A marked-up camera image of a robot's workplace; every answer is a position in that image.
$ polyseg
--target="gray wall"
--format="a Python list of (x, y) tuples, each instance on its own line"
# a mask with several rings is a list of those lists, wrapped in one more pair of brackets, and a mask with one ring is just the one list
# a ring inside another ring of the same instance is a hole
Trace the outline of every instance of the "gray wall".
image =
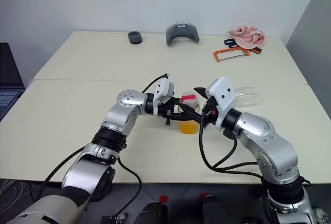
[(199, 34), (226, 34), (246, 24), (287, 42), (309, 1), (0, 0), (0, 42), (10, 44), (28, 85), (74, 30), (164, 33), (191, 22)]
[(331, 118), (331, 0), (310, 0), (287, 49)]

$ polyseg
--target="white wall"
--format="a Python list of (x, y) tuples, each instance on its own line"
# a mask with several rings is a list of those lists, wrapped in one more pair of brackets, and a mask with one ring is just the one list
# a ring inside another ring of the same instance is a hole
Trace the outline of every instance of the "white wall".
[(190, 22), (200, 34), (256, 25), (287, 42), (309, 0), (0, 0), (0, 42), (9, 42), (25, 84), (74, 30), (164, 32)]

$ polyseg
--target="gray plastic object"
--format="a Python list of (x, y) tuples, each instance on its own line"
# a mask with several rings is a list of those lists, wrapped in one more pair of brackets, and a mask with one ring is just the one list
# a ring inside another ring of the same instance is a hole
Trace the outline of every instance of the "gray plastic object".
[(167, 39), (167, 45), (170, 45), (170, 43), (178, 37), (186, 37), (191, 40), (193, 40), (195, 43), (199, 43), (199, 35), (197, 28), (189, 23), (183, 23), (183, 24), (174, 24), (167, 28), (165, 31), (165, 37)]
[(129, 32), (128, 38), (131, 44), (140, 44), (141, 42), (143, 42), (143, 38), (138, 31)]

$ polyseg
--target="white robot part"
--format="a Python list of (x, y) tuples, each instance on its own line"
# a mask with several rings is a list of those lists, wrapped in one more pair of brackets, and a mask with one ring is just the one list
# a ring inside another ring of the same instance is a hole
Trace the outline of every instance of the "white robot part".
[(224, 117), (230, 109), (234, 108), (235, 105), (235, 92), (232, 89), (230, 79), (222, 77), (215, 80), (207, 89), (206, 95), (209, 98), (212, 96), (217, 101), (218, 118), (216, 120), (215, 127), (217, 130), (222, 130), (222, 122)]
[(158, 116), (158, 106), (166, 103), (174, 95), (174, 84), (169, 78), (163, 78), (155, 89), (153, 98), (153, 115)]

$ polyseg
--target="laptop keyboard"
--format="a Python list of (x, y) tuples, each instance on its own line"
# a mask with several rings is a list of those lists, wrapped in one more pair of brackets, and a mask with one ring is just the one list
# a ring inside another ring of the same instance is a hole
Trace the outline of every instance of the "laptop keyboard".
[(17, 91), (0, 91), (0, 107), (6, 107), (17, 93)]

